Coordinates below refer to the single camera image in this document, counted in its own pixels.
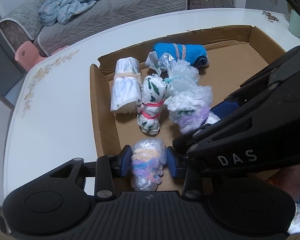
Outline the grey sofa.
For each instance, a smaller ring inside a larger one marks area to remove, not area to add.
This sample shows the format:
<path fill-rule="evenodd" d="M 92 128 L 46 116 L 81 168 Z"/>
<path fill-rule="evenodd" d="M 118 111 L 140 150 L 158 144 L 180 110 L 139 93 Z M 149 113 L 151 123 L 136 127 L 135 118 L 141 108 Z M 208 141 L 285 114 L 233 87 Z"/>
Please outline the grey sofa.
<path fill-rule="evenodd" d="M 200 9 L 206 0 L 100 0 L 69 23 L 43 25 L 39 9 L 45 0 L 27 0 L 0 20 L 0 32 L 16 51 L 32 42 L 43 55 L 70 46 L 91 35 L 145 17 L 187 9 Z"/>

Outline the white green-print pink-band bundle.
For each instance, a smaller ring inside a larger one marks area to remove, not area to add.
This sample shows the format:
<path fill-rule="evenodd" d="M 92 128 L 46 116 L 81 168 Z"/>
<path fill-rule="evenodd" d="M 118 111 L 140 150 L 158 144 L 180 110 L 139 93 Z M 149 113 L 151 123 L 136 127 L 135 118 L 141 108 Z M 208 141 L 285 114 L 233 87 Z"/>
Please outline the white green-print pink-band bundle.
<path fill-rule="evenodd" d="M 146 76 L 141 86 L 141 99 L 137 101 L 137 123 L 143 133 L 157 135 L 165 100 L 172 87 L 158 74 Z"/>

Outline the clear bag multicolour yarn bundle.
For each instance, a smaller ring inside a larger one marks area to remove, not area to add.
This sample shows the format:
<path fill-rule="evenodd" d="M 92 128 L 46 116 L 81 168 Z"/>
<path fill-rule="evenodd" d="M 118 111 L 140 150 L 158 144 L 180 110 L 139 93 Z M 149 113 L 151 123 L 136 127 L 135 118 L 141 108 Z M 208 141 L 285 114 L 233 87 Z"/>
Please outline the clear bag multicolour yarn bundle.
<path fill-rule="evenodd" d="M 134 191 L 156 191 L 167 164 L 166 145 L 161 139 L 139 140 L 133 147 L 130 170 Z"/>

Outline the mint green cup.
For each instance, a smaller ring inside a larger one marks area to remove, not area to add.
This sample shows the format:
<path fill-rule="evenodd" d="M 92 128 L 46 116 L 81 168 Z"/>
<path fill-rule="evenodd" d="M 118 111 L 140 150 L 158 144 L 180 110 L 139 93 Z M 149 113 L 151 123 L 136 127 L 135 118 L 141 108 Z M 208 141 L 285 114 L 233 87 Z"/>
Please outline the mint green cup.
<path fill-rule="evenodd" d="M 300 37 L 300 16 L 291 10 L 288 30 L 296 37 Z"/>

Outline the blue sock roll yarn-tied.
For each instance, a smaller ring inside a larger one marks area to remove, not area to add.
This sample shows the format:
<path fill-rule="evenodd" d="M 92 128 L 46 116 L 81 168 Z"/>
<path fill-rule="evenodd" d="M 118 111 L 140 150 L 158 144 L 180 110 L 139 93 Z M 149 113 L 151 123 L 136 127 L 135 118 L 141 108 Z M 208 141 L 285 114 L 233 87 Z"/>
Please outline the blue sock roll yarn-tied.
<path fill-rule="evenodd" d="M 147 56 L 145 66 L 157 66 L 164 53 L 169 53 L 175 60 L 185 60 L 195 68 L 209 65 L 207 51 L 201 44 L 156 43 Z"/>

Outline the pink fluffy pompom bundle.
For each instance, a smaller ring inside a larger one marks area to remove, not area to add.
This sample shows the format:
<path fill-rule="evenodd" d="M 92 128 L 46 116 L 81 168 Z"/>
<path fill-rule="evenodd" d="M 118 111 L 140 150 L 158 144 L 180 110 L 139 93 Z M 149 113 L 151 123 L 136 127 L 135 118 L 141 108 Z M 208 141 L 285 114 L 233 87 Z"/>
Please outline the pink fluffy pompom bundle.
<path fill-rule="evenodd" d="M 300 198 L 300 165 L 283 168 L 268 179 L 274 186 L 287 192 L 298 202 Z"/>

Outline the bubble wrap teal-tied bundle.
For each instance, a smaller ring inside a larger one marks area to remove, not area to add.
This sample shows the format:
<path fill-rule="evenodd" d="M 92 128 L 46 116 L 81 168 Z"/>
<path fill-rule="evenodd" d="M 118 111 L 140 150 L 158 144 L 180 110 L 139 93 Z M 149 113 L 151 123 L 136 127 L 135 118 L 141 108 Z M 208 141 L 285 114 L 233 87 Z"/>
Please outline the bubble wrap teal-tied bundle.
<path fill-rule="evenodd" d="M 167 72 L 165 81 L 172 87 L 168 103 L 175 105 L 211 106 L 212 88 L 200 85 L 200 74 L 197 68 L 185 60 L 176 60 L 169 53 L 163 53 L 158 65 Z"/>

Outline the white rolled sock bundle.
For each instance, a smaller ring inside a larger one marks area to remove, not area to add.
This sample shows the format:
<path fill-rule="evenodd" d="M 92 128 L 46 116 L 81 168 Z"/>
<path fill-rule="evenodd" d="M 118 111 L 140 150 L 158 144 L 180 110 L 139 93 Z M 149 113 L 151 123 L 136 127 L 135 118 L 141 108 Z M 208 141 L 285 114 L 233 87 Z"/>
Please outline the white rolled sock bundle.
<path fill-rule="evenodd" d="M 121 114 L 136 112 L 136 104 L 141 99 L 141 85 L 138 60 L 133 57 L 117 60 L 110 111 Z"/>

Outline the pink plastic stool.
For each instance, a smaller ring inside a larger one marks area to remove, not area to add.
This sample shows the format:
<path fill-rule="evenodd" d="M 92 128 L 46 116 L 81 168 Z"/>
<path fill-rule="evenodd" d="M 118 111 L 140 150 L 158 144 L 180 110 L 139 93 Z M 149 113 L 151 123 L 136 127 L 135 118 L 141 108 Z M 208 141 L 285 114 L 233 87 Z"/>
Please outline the pink plastic stool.
<path fill-rule="evenodd" d="M 39 54 L 39 50 L 32 42 L 26 41 L 17 49 L 14 59 L 26 72 L 29 72 L 31 68 L 44 61 L 46 57 Z"/>

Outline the brown cardboard box tray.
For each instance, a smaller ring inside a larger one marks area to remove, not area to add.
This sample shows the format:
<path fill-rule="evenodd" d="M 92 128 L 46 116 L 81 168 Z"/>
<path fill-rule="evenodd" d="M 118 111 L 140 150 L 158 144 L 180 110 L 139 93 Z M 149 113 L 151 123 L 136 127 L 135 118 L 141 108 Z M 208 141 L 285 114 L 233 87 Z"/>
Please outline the brown cardboard box tray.
<path fill-rule="evenodd" d="M 199 69 L 199 84 L 210 86 L 211 108 L 239 89 L 251 76 L 272 63 L 285 51 L 257 27 L 229 25 L 162 36 L 135 44 L 99 58 L 99 65 L 90 66 L 90 101 L 97 155 L 121 152 L 125 145 L 134 145 L 147 138 L 137 123 L 135 113 L 110 111 L 111 91 L 118 59 L 134 57 L 139 61 L 142 77 L 153 70 L 145 66 L 146 58 L 156 43 L 201 44 L 207 51 L 209 65 Z"/>

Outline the pile of seed shells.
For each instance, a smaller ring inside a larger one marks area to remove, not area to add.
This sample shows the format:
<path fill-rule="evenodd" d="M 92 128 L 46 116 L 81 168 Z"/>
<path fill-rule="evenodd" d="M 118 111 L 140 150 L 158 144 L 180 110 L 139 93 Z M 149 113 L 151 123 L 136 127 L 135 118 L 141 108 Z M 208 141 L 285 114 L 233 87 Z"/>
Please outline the pile of seed shells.
<path fill-rule="evenodd" d="M 262 14 L 264 16 L 266 16 L 267 20 L 269 22 L 279 22 L 279 19 L 277 17 L 275 17 L 274 15 L 272 15 L 270 12 L 267 12 L 267 11 L 263 11 Z"/>

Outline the bubble wrap purple-tied bundle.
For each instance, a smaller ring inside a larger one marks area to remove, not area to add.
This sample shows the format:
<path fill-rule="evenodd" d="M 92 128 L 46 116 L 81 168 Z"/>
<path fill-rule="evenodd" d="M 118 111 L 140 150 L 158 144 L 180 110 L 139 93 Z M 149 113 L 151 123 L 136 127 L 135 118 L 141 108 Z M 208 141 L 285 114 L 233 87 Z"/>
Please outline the bubble wrap purple-tied bundle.
<path fill-rule="evenodd" d="M 198 86 L 175 92 L 165 100 L 169 119 L 179 126 L 181 134 L 200 128 L 204 124 L 215 124 L 220 117 L 211 111 L 213 93 L 210 86 Z"/>

